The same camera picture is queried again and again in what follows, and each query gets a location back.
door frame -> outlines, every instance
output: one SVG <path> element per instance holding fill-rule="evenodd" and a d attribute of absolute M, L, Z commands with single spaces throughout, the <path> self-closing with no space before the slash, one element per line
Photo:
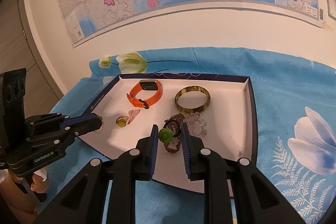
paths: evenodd
<path fill-rule="evenodd" d="M 60 100 L 63 97 L 63 92 L 60 90 L 58 85 L 56 84 L 55 80 L 51 76 L 48 68 L 46 67 L 43 58 L 41 57 L 41 54 L 39 50 L 37 49 L 35 40 L 33 38 L 33 34 L 30 30 L 27 14 L 26 14 L 26 8 L 25 8 L 25 2 L 24 0 L 17 0 L 18 9 L 19 9 L 19 15 L 21 20 L 21 26 L 26 36 L 26 41 L 29 46 L 29 49 L 31 51 L 31 54 L 33 55 L 33 58 L 36 62 L 36 65 L 40 69 L 44 79 L 47 81 L 48 85 L 50 86 L 51 90 L 54 92 L 56 97 Z"/>

screw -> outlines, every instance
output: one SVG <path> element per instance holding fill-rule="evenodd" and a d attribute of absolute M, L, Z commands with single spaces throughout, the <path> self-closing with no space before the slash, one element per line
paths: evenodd
<path fill-rule="evenodd" d="M 100 159 L 93 159 L 93 160 L 90 161 L 90 164 L 92 166 L 97 166 L 97 165 L 100 164 Z"/>
<path fill-rule="evenodd" d="M 140 154 L 140 150 L 139 149 L 132 149 L 129 151 L 129 153 L 132 155 L 132 156 L 137 156 Z"/>
<path fill-rule="evenodd" d="M 202 154 L 202 155 L 207 156 L 207 155 L 210 155 L 210 153 L 211 153 L 211 150 L 210 150 L 210 149 L 207 149 L 207 148 L 202 148 L 202 149 L 201 149 L 201 154 Z"/>
<path fill-rule="evenodd" d="M 239 160 L 239 163 L 240 163 L 241 165 L 247 166 L 247 165 L 250 164 L 250 161 L 249 161 L 247 158 L 241 158 L 241 159 Z"/>

bangle bracelet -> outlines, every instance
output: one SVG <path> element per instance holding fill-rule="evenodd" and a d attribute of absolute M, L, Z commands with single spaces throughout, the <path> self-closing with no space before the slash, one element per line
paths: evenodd
<path fill-rule="evenodd" d="M 199 91 L 199 92 L 202 92 L 204 93 L 206 96 L 207 96 L 207 101 L 200 107 L 196 107 L 196 108 L 185 108 L 185 107 L 181 107 L 179 104 L 178 104 L 178 100 L 179 98 L 181 97 L 182 94 L 184 93 L 187 93 L 187 92 L 190 92 L 190 91 Z M 180 111 L 180 112 L 183 112 L 183 113 L 188 113 L 188 114 L 194 114 L 195 112 L 202 112 L 203 110 L 205 110 L 209 104 L 210 104 L 210 94 L 209 92 L 203 88 L 203 87 L 200 87 L 200 86 L 189 86 L 189 87 L 185 87 L 183 89 L 181 89 L 176 95 L 175 95 L 175 106 L 177 107 L 177 109 Z"/>

brown beaded bracelet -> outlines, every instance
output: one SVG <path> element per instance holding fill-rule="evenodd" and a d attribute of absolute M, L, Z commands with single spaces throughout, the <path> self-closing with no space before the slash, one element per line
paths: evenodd
<path fill-rule="evenodd" d="M 175 138 L 178 138 L 178 143 L 176 144 L 176 149 L 168 147 L 170 143 L 165 143 L 165 149 L 167 152 L 176 153 L 180 150 L 181 147 L 181 126 L 183 124 L 183 120 L 185 119 L 182 113 L 173 115 L 170 119 L 165 120 L 165 125 L 163 128 L 169 128 L 173 133 Z"/>

watch strap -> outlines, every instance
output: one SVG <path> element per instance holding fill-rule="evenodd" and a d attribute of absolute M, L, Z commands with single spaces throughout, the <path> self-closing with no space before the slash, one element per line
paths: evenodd
<path fill-rule="evenodd" d="M 143 108 L 149 108 L 151 105 L 154 105 L 157 101 L 160 100 L 160 98 L 162 97 L 162 86 L 160 84 L 159 81 L 156 82 L 157 83 L 157 92 L 150 98 L 146 99 L 146 100 L 142 100 L 142 99 L 135 99 L 135 96 L 142 91 L 142 87 L 140 85 L 140 83 L 137 83 L 129 92 L 129 94 L 127 93 L 127 99 L 130 101 L 130 103 L 134 106 L 134 107 L 143 107 Z"/>

